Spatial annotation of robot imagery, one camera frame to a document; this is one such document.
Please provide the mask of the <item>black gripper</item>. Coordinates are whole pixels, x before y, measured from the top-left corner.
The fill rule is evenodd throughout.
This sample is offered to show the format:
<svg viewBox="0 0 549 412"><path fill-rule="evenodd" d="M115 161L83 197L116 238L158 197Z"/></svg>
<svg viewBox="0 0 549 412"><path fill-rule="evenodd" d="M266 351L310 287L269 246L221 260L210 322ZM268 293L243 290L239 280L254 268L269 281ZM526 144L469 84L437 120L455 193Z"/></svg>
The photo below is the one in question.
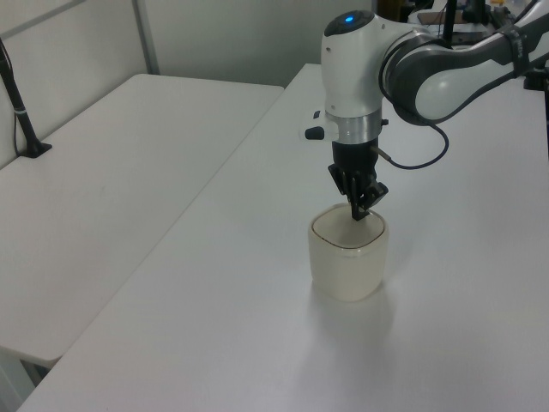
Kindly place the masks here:
<svg viewBox="0 0 549 412"><path fill-rule="evenodd" d="M361 144L332 142L333 164L328 167L335 185L347 198L355 221L365 218L368 211L389 193L388 187L377 180L378 140ZM361 175L365 177L363 187Z"/></svg>

